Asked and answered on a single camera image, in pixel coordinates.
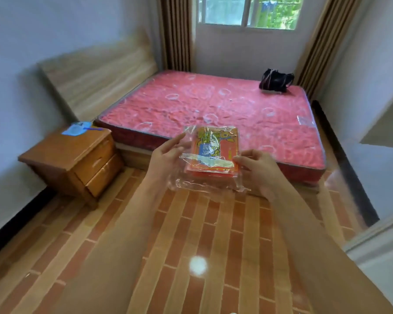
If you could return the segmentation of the brown striped curtain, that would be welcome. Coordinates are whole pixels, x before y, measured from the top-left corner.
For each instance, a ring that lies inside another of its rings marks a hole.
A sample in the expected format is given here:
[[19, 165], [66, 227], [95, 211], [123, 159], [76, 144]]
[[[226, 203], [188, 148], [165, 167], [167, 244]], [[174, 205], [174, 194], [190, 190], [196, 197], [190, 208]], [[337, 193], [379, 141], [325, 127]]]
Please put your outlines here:
[[295, 84], [304, 89], [310, 102], [317, 98], [324, 86], [361, 2], [362, 0], [326, 0], [319, 21], [295, 69]]
[[165, 69], [193, 72], [197, 0], [157, 0]]

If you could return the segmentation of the blue fly swatter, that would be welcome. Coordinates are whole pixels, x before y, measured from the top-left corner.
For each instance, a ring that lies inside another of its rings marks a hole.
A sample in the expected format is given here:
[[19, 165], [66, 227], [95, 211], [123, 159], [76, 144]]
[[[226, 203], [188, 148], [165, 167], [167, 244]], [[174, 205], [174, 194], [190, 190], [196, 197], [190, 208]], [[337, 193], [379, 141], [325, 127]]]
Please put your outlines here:
[[92, 122], [82, 121], [72, 123], [61, 134], [65, 136], [77, 137], [88, 131], [102, 131], [102, 128], [94, 127]]

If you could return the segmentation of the person's right hand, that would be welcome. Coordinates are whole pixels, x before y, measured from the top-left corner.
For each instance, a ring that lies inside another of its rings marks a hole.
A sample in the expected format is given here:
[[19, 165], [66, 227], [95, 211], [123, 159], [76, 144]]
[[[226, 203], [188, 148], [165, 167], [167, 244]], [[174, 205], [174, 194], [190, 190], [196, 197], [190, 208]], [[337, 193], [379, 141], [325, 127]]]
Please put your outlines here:
[[263, 197], [270, 202], [276, 199], [285, 178], [269, 153], [250, 149], [234, 156], [233, 161], [249, 172], [252, 183]]

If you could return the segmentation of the person's left hand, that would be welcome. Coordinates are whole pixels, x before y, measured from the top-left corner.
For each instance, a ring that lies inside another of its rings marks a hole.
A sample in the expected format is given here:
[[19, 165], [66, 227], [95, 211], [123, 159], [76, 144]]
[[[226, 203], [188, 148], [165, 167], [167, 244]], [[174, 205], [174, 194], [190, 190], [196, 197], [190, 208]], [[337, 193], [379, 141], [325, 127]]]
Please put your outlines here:
[[173, 137], [152, 152], [150, 164], [143, 179], [146, 188], [154, 192], [162, 192], [168, 185], [168, 179], [178, 163], [179, 157], [190, 145], [183, 142], [186, 132]]

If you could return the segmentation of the wooden bed frame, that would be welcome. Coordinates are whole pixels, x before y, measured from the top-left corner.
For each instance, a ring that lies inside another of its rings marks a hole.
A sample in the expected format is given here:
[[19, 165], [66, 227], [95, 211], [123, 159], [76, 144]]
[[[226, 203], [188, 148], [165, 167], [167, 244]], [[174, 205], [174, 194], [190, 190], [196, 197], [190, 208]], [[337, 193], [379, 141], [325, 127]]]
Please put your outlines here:
[[[119, 150], [126, 166], [141, 170], [148, 169], [152, 156], [152, 151], [128, 146], [120, 142], [115, 142], [115, 147]], [[313, 194], [317, 195], [320, 192], [319, 183], [308, 184], [304, 182], [298, 183], [291, 181], [291, 184], [303, 196]], [[254, 184], [250, 182], [247, 173], [243, 173], [243, 185], [249, 188], [249, 195], [261, 197], [261, 193], [258, 187], [254, 186]]]

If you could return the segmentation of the person's right forearm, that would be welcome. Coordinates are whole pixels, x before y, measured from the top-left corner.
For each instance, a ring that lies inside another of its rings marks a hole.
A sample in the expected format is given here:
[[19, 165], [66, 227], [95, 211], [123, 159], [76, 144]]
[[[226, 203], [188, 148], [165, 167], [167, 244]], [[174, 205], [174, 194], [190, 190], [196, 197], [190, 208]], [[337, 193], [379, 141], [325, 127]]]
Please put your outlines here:
[[325, 232], [291, 184], [270, 186], [282, 230], [315, 314], [393, 314], [393, 305]]

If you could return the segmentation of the orange packet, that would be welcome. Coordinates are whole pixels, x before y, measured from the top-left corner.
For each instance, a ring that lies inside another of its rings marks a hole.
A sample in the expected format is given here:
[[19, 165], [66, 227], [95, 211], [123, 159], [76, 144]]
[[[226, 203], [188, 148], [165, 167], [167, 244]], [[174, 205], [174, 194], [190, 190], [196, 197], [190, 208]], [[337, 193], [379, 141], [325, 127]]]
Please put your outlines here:
[[234, 126], [187, 126], [186, 148], [172, 171], [169, 188], [204, 193], [231, 190], [245, 193], [243, 174], [234, 157], [240, 155], [239, 131]]

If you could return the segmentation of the brown wooden nightstand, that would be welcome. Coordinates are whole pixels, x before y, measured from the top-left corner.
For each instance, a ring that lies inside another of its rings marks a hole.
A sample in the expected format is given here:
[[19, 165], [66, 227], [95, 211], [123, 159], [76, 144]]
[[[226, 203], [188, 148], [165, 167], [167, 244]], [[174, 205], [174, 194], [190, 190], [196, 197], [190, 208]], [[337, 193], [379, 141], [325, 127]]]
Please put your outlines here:
[[78, 136], [60, 129], [18, 157], [49, 187], [80, 198], [91, 209], [125, 164], [111, 131], [91, 126]]

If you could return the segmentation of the person's left forearm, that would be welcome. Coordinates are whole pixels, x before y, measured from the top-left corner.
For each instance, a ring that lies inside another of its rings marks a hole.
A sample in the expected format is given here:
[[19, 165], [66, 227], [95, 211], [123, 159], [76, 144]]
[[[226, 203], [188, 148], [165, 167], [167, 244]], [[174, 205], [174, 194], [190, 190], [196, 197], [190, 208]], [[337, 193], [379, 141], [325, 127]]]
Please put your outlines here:
[[145, 177], [123, 213], [103, 234], [52, 314], [126, 314], [167, 182]]

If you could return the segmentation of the pink plastic-covered mattress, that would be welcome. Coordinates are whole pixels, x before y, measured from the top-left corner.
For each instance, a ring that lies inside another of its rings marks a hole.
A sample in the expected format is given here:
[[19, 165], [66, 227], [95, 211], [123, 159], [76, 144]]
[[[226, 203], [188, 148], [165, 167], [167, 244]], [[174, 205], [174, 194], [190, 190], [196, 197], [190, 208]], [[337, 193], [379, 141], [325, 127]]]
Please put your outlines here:
[[150, 76], [94, 121], [115, 142], [152, 151], [188, 126], [233, 126], [241, 150], [274, 156], [292, 182], [316, 184], [326, 155], [307, 95], [299, 86], [286, 93], [259, 89], [259, 82], [163, 71]]

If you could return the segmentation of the light wooden bed headboard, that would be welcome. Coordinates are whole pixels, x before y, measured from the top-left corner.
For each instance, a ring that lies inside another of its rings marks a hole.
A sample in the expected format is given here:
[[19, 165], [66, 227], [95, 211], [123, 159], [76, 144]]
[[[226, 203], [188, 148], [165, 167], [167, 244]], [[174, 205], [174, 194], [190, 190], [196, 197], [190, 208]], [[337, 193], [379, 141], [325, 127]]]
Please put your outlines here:
[[138, 29], [114, 43], [102, 43], [38, 63], [77, 121], [92, 121], [158, 72], [147, 32]]

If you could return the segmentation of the white-framed window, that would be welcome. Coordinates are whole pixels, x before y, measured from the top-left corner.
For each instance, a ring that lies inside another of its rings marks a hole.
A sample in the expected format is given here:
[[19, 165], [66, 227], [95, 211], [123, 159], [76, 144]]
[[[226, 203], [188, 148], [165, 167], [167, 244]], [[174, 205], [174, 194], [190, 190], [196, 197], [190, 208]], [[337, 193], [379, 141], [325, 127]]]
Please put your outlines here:
[[198, 22], [270, 30], [294, 30], [304, 0], [198, 0]]

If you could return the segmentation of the black handbag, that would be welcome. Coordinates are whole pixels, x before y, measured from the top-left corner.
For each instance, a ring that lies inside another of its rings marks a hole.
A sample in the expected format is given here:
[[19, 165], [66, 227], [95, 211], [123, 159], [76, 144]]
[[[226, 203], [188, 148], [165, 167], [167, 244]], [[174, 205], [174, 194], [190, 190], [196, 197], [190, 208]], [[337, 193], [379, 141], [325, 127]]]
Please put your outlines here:
[[273, 91], [286, 93], [289, 86], [295, 79], [293, 73], [281, 73], [276, 69], [267, 69], [259, 83], [259, 89], [264, 91]]

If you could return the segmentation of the white door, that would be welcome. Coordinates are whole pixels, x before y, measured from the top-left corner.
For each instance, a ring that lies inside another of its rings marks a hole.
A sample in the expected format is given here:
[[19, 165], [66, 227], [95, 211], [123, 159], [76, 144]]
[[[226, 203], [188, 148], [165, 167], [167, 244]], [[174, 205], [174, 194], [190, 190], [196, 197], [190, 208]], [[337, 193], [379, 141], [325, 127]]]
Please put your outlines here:
[[393, 305], [393, 214], [356, 235], [342, 249]]

